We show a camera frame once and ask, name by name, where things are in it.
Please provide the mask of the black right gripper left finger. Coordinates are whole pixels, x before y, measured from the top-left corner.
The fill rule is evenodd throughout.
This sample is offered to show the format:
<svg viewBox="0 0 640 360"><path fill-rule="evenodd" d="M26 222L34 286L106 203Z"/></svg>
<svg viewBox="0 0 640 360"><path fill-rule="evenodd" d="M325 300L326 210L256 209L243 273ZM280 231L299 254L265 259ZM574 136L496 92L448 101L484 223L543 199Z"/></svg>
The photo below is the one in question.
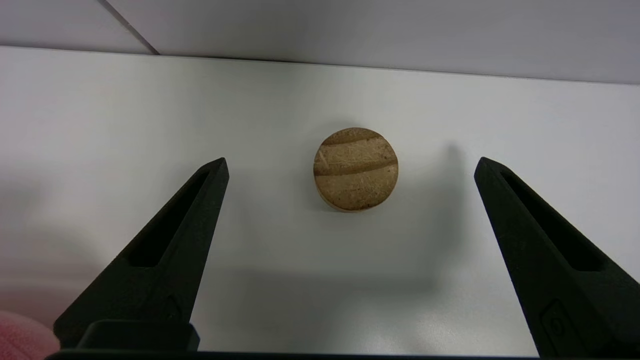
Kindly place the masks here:
<svg viewBox="0 0 640 360"><path fill-rule="evenodd" d="M190 176L57 318L62 348L98 321L190 321L229 178L224 158Z"/></svg>

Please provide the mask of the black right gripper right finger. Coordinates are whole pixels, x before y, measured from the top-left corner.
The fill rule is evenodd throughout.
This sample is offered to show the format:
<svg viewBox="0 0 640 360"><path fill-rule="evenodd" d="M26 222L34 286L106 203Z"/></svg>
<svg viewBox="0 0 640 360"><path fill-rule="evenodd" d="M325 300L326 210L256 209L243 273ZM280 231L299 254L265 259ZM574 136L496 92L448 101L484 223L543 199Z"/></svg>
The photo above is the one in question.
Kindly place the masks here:
<svg viewBox="0 0 640 360"><path fill-rule="evenodd" d="M637 360L638 281L507 166L474 180L539 356Z"/></svg>

